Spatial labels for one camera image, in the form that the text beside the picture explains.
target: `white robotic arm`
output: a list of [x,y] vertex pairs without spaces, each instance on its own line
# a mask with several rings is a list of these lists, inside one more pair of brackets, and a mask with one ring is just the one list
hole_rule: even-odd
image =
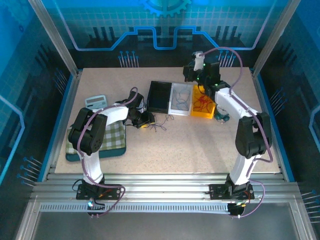
[[209,185],[210,198],[212,200],[248,199],[249,196],[246,193],[253,193],[249,182],[253,168],[268,146],[272,144],[269,115],[249,107],[230,89],[229,84],[221,81],[219,62],[205,62],[202,51],[194,52],[192,56],[194,61],[183,67],[185,82],[196,81],[203,86],[205,95],[216,103],[215,119],[226,122],[232,117],[238,121],[235,138],[238,155],[235,165],[228,174],[225,184]]
[[[224,111],[226,111],[233,119],[240,120],[243,117],[251,117],[252,115],[248,112],[248,110],[245,110],[243,106],[241,106],[235,99],[237,98],[239,101],[241,101],[244,105],[246,105],[247,109],[251,110],[252,113],[257,114],[258,112],[251,107],[249,107],[245,102],[243,102],[232,90],[231,94],[233,97],[231,97],[229,93],[229,88],[225,87],[220,89],[215,93],[214,101],[219,106],[219,108],[222,108]],[[261,155],[257,154],[252,157],[246,158],[245,156],[238,153],[235,161],[235,165],[230,172],[230,178],[232,182],[235,185],[242,185],[249,181],[250,175],[253,171],[253,168],[255,167],[257,161],[255,161],[256,158],[260,158]]]
[[[99,114],[107,116],[106,120],[106,125],[105,127],[107,128],[108,125],[113,124],[117,121],[122,121],[125,120],[128,116],[128,108],[126,106],[118,106],[118,107],[113,107],[113,108],[108,108]],[[76,151],[77,154],[79,155],[80,159],[82,159],[80,153]],[[101,180],[103,179],[103,173],[101,171],[100,167],[100,159],[99,159],[99,151],[91,153],[91,155],[86,154],[85,152],[84,158],[84,166],[85,169],[91,179],[94,180],[95,183],[100,183]],[[88,177],[83,173],[83,180],[88,183],[88,184],[93,184]]]

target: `robotic arm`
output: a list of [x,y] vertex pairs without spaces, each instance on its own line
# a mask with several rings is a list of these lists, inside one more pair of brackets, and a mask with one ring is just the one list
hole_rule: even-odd
[[194,61],[183,67],[185,82],[196,81],[198,85],[204,87],[204,93],[216,103],[215,119],[226,122],[231,116],[238,120],[235,138],[238,155],[235,165],[224,185],[209,186],[210,197],[215,200],[245,200],[248,196],[244,193],[249,191],[253,193],[249,182],[253,168],[267,150],[261,130],[252,114],[261,123],[269,147],[272,144],[270,118],[267,113],[259,113],[249,107],[233,90],[230,90],[230,85],[220,79],[220,63],[206,63],[202,53],[202,51],[195,52]]
[[124,192],[120,195],[121,189],[124,189],[123,186],[105,185],[98,150],[102,145],[105,129],[110,124],[129,119],[133,126],[141,128],[154,123],[154,116],[144,111],[144,97],[133,89],[128,99],[112,106],[95,110],[82,108],[79,111],[68,135],[68,140],[77,150],[83,168],[82,184],[78,186],[76,194],[77,200],[99,198],[119,201],[123,196]]

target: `red wire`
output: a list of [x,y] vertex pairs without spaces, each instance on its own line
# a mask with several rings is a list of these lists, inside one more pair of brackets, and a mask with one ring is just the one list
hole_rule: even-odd
[[245,193],[245,195],[247,195],[248,196],[248,198],[249,198],[249,203],[250,203],[250,200],[251,200],[251,193],[249,194],[247,191],[244,191],[244,193]]
[[212,104],[212,100],[206,96],[206,95],[203,95],[199,98],[195,98],[197,101],[195,101],[193,103],[193,110],[194,111],[197,111],[197,112],[202,112],[204,109],[207,110],[208,113],[210,113],[210,110],[208,109],[209,107],[209,104]]
[[101,198],[102,196],[106,195],[106,193],[109,193],[111,191],[112,191],[112,189],[108,189],[108,190],[104,191],[103,193],[100,194],[100,196],[98,198]]

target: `gear logo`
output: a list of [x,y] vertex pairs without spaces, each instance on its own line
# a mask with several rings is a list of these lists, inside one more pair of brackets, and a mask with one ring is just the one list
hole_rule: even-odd
[[191,0],[139,0],[144,5],[145,10],[149,10],[150,14],[156,14],[167,17],[173,17],[174,14],[180,14],[181,10],[185,10],[187,4],[191,4]]
[[8,8],[12,17],[22,25],[30,15],[28,0],[2,0],[2,5]]

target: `aluminum frame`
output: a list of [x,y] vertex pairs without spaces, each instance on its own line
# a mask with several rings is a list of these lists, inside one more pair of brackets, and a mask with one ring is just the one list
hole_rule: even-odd
[[276,46],[279,38],[284,33],[286,26],[288,25],[291,17],[295,13],[299,3],[301,0],[289,0],[286,4],[284,10],[278,21],[276,22],[266,44],[264,45],[259,57],[257,58],[254,64],[254,72],[253,77],[257,78],[261,69],[265,65],[267,59],[269,58],[271,52],[273,51],[274,47]]
[[51,39],[53,45],[58,51],[59,55],[64,61],[64,64],[66,65],[72,76],[76,77],[79,73],[78,68],[43,2],[41,0],[28,1],[31,7],[33,8],[35,14],[39,18],[41,24],[43,25],[49,38]]
[[79,86],[80,78],[81,78],[82,71],[79,71],[79,74],[71,79],[71,85],[70,85],[70,90],[68,91],[65,105],[63,106],[62,110],[62,117],[60,120],[58,120],[58,127],[56,131],[56,135],[53,140],[52,144],[52,149],[49,154],[49,158],[47,161],[47,165],[45,166],[44,174],[40,181],[45,181],[46,177],[48,175],[48,172],[50,170],[50,166],[52,164],[56,164],[55,162],[57,161],[59,157],[59,153],[62,147],[62,143],[65,137],[65,132],[68,127],[68,121],[69,117],[71,114],[72,106],[76,97],[77,89]]
[[[266,104],[266,99],[264,97],[263,91],[262,91],[261,86],[259,84],[258,78],[257,77],[254,78],[252,75],[252,79],[253,79],[253,84],[254,84],[254,87],[255,87],[255,90],[257,93],[257,97],[258,97],[260,105],[261,105],[261,109],[264,112],[271,115],[272,112],[270,112],[268,110],[268,107]],[[274,129],[272,123],[271,123],[271,135],[272,135],[272,145],[273,145],[273,149],[274,149],[274,153],[275,153],[275,158],[277,159],[277,162],[279,164],[280,171],[283,174],[285,181],[290,182],[290,179],[292,179],[293,177],[292,176],[289,177],[288,171],[285,166],[284,158],[283,158],[281,150],[280,150],[280,144],[279,144],[278,139],[276,137],[275,129]]]
[[[71,185],[82,174],[55,174],[55,168],[51,167],[47,181],[38,182],[33,188],[29,204],[24,218],[20,225],[17,240],[26,240],[30,237],[36,227],[39,212],[86,212],[83,206],[85,200],[76,200],[76,193],[72,191]],[[220,200],[210,200],[208,184],[221,184],[225,182],[226,174],[105,174],[105,181],[110,184],[123,184],[127,193],[119,203],[116,212],[148,212],[144,206],[155,206],[156,208],[167,205],[170,207],[164,212],[181,212],[172,209],[178,206],[189,205],[191,208],[183,209],[183,212],[213,213],[208,210],[212,206],[223,205]],[[296,182],[286,182],[281,173],[253,173],[253,180],[260,180],[264,183],[266,194],[264,203],[289,203],[300,239],[315,240],[307,211],[304,207],[300,190]],[[255,200],[258,203],[263,193],[259,184],[253,184]],[[110,206],[114,201],[101,201]],[[57,206],[47,209],[44,206]],[[78,210],[70,205],[82,206]],[[125,206],[138,205],[138,210],[132,207],[125,209]],[[205,210],[194,210],[194,206],[208,206]]]

